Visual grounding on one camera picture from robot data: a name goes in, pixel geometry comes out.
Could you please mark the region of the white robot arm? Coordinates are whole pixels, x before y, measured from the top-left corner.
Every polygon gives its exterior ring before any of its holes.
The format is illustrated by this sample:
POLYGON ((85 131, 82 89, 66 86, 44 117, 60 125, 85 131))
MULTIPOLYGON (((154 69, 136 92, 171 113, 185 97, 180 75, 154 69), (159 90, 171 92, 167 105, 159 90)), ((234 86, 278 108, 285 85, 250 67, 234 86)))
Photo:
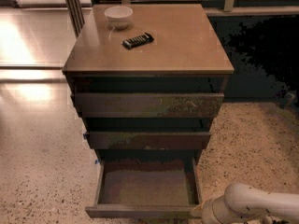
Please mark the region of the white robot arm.
POLYGON ((289 224, 299 223, 299 195, 256 189, 243 183, 230 184, 224 194, 194 207, 190 214, 204 224, 245 223, 266 216, 289 224))

